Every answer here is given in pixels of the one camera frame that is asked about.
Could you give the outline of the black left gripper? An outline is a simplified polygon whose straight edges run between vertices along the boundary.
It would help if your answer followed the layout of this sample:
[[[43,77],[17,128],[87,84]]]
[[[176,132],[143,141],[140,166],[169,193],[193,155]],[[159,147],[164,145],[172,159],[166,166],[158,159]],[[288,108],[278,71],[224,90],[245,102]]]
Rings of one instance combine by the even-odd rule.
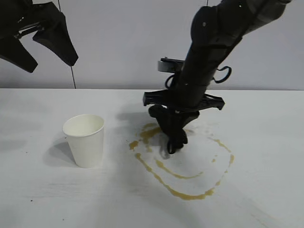
[[[37,31],[33,40],[55,53],[68,66],[78,54],[71,42],[65,15],[51,1],[2,0],[0,2],[0,58],[32,73],[37,61],[18,38]]]

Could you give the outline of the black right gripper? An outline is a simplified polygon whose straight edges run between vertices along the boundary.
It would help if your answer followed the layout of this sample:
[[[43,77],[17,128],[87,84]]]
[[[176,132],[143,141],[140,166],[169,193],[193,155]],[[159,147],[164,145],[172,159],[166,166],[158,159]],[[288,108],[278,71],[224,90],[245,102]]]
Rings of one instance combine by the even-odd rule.
[[[224,107],[221,97],[206,94],[210,83],[211,80],[200,84],[172,82],[164,90],[145,92],[143,105],[150,106],[149,115],[157,120],[169,139],[175,137],[176,131],[177,137],[182,138],[183,127],[197,119],[201,110]]]

